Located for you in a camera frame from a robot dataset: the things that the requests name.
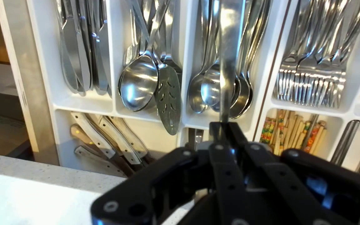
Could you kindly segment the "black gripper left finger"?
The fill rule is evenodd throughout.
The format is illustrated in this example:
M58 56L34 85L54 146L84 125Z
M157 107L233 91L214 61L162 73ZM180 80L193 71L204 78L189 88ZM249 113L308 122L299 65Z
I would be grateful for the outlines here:
M225 123L212 122L209 147L214 171L219 215L223 225L248 225L243 211L244 183L237 163L235 150L227 140Z

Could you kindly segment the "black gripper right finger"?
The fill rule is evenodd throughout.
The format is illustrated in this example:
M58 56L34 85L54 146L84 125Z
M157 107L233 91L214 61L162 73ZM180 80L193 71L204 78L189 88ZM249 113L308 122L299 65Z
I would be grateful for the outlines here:
M235 148L245 197L244 215L257 225L338 225L292 167L258 142L249 142L237 122L225 123L227 141Z

